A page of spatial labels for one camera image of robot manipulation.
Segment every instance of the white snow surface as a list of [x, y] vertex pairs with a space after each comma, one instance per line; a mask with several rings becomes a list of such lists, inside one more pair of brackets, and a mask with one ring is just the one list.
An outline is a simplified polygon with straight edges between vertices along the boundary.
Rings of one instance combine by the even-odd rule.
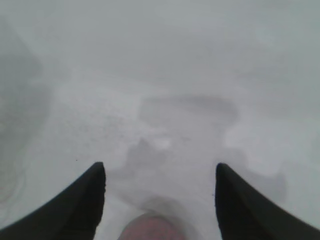
[[147, 210], [219, 240], [215, 166], [320, 228], [320, 2], [1, 0], [0, 228], [94, 162], [96, 240]]

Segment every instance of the snow-covered ground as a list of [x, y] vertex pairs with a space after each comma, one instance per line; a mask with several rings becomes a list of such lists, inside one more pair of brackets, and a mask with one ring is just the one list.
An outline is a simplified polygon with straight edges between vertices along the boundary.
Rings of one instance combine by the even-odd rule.
[[97, 161], [97, 240], [147, 209], [220, 239], [218, 162], [320, 228], [319, 7], [1, 0], [0, 228]]

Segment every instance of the snow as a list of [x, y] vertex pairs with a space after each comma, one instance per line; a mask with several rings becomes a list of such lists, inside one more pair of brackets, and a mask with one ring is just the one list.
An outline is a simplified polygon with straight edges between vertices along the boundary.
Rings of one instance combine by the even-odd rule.
[[218, 239], [218, 162], [320, 228], [319, 5], [1, 1], [0, 227], [101, 161], [97, 240], [146, 209]]

